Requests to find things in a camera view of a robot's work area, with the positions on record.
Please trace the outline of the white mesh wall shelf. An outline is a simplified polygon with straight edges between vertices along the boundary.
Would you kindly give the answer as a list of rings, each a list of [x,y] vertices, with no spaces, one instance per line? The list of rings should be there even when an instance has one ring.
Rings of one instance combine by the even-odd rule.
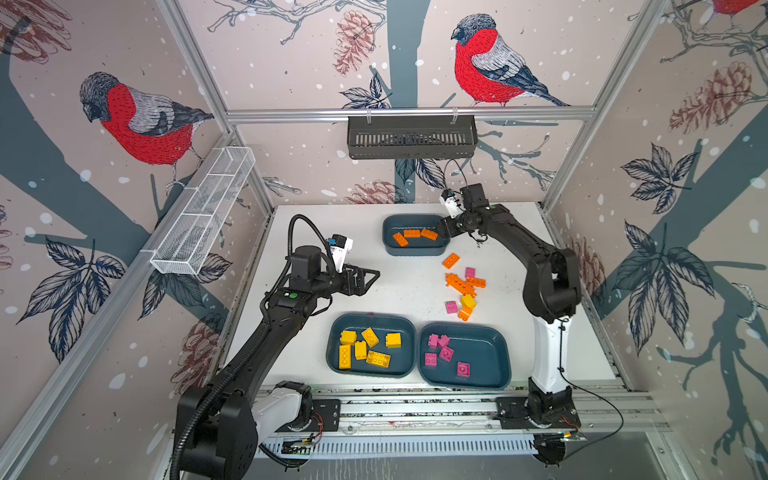
[[[200,273],[254,163],[248,147],[219,150],[150,260],[159,273]]]

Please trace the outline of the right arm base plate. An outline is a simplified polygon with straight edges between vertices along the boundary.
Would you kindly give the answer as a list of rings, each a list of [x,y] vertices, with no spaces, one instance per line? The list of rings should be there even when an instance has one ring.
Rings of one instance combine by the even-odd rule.
[[[572,402],[549,402],[525,396],[495,399],[495,420],[503,430],[579,429],[582,424]]]

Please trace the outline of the near left teal bin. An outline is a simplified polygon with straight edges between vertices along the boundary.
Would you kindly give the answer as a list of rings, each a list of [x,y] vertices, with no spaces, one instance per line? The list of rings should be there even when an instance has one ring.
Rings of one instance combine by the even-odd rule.
[[[340,335],[344,330],[352,330],[357,333],[357,342],[364,341],[361,332],[372,328],[380,339],[380,343],[370,350],[388,354],[391,356],[390,366],[380,368],[369,365],[366,361],[357,361],[354,358],[354,345],[352,348],[353,360],[349,370],[338,368],[338,349]],[[400,333],[402,347],[388,349],[385,346],[385,338],[388,333]],[[401,378],[410,373],[415,363],[415,327],[404,317],[389,314],[374,313],[348,313],[338,317],[331,326],[326,348],[326,363],[331,370],[341,374],[359,376],[377,376],[388,378]]]

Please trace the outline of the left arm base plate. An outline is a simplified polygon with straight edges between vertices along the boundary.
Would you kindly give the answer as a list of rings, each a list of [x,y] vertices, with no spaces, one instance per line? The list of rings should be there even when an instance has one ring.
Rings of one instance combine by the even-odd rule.
[[[339,399],[314,399],[308,421],[291,426],[282,425],[277,433],[306,435],[308,433],[337,432],[339,429],[341,402]]]

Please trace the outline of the far teal bin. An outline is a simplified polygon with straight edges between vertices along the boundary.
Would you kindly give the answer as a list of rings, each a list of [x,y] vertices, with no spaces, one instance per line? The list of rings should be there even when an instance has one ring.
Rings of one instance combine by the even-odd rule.
[[[388,216],[382,223],[382,242],[385,250],[391,256],[440,256],[447,249],[450,238],[438,233],[437,227],[441,221],[440,215],[435,214],[396,214]],[[406,238],[407,247],[401,248],[393,239],[393,235],[406,229],[429,229],[438,234],[436,241],[427,238]]]

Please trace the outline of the yellow small lego brick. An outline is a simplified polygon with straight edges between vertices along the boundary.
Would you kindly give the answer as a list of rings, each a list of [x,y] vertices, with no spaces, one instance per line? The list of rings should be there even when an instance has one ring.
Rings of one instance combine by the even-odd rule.
[[[476,308],[476,301],[474,297],[470,294],[463,295],[461,298],[461,303],[464,308],[468,308],[471,310],[474,310]]]

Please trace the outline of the yellow long lego brick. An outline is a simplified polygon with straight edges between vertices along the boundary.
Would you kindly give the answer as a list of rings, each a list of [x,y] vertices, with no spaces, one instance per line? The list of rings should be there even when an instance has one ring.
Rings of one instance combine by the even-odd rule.
[[[342,344],[338,349],[338,368],[340,370],[349,370],[352,367],[353,360],[353,346],[350,344]]]
[[[369,365],[387,369],[390,366],[391,356],[370,350],[366,356],[365,361]]]

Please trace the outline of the yellow square lego brick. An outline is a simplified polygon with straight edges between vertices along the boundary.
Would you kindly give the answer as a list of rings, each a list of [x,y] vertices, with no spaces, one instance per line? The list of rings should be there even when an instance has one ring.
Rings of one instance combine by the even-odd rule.
[[[388,333],[385,338],[385,346],[388,349],[397,349],[402,347],[402,336],[400,333]]]

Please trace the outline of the yellow tall lego brick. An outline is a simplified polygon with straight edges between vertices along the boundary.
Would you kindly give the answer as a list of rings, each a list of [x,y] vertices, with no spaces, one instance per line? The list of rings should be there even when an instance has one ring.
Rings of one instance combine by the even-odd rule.
[[[357,361],[365,361],[368,356],[368,345],[366,341],[354,343],[354,358]]]

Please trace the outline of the near right teal bin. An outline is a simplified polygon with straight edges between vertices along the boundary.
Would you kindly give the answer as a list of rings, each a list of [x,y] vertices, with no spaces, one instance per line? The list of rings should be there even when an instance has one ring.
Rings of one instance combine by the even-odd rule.
[[[439,337],[447,335],[447,345],[455,353],[450,362],[438,357],[436,367],[424,366],[424,355],[436,353],[437,349],[427,346],[431,334]],[[502,390],[511,380],[511,367],[506,341],[497,330],[481,325],[433,322],[425,325],[417,340],[419,373],[430,385],[458,389]],[[471,366],[469,378],[456,375],[457,363],[465,362]]]

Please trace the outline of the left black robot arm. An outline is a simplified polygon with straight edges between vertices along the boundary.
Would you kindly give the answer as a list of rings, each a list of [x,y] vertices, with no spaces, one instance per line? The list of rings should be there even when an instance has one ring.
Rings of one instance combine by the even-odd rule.
[[[259,303],[261,322],[235,357],[204,387],[180,397],[168,476],[188,472],[209,479],[241,479],[256,452],[285,470],[304,461],[286,459],[264,445],[284,426],[305,427],[313,419],[309,385],[282,381],[261,401],[254,396],[289,342],[307,321],[321,314],[319,300],[336,294],[363,296],[377,270],[346,263],[350,240],[336,235],[319,245],[287,246],[285,264]]]

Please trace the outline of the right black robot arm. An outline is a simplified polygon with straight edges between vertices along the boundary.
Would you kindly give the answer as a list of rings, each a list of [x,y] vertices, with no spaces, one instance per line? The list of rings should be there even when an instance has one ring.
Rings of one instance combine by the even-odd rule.
[[[440,203],[448,212],[438,226],[441,234],[493,238],[526,268],[522,299],[535,320],[527,416],[539,427],[559,421],[575,410],[565,367],[570,322],[582,299],[577,255],[532,233],[505,206],[490,204],[480,184],[446,189]]]

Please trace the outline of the aluminium mounting rail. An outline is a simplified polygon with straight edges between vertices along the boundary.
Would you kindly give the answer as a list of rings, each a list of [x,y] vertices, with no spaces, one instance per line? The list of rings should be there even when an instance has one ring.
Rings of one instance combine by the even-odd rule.
[[[451,389],[319,390],[314,408],[327,432],[347,435],[523,433],[573,431],[588,435],[622,432],[668,432],[670,426],[647,393],[618,387],[600,388],[599,397],[577,391],[574,407],[557,414],[547,428],[535,426],[526,409],[527,393]]]

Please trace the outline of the teal bin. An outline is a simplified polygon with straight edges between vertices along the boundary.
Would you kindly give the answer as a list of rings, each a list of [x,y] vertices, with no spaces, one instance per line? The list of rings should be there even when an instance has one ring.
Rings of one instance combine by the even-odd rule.
[[[385,250],[391,256],[440,256],[447,249],[450,238],[438,233],[437,227],[441,221],[440,215],[435,214],[396,214],[388,216],[382,223],[382,242]],[[436,241],[427,238],[406,238],[407,247],[401,248],[393,239],[393,235],[406,229],[429,229],[438,234]]]
[[[340,335],[344,330],[352,330],[357,333],[357,342],[364,341],[361,332],[372,328],[380,339],[380,343],[370,350],[388,354],[391,356],[390,366],[380,368],[369,365],[366,361],[357,361],[354,358],[354,345],[352,348],[353,360],[349,370],[338,368],[338,349]],[[400,333],[402,347],[388,349],[385,346],[385,338],[388,333]],[[389,314],[374,313],[348,313],[338,317],[331,326],[326,348],[326,363],[331,370],[341,374],[359,376],[377,376],[388,378],[401,378],[410,373],[415,363],[415,327],[404,317]]]
[[[436,353],[437,349],[427,346],[431,334],[439,337],[447,335],[447,345],[455,353],[450,362],[438,357],[436,367],[424,366],[424,355]],[[458,389],[502,390],[511,380],[511,367],[506,341],[497,330],[481,325],[433,322],[425,325],[417,340],[419,373],[430,385]],[[469,378],[456,375],[457,363],[465,362],[471,366]]]

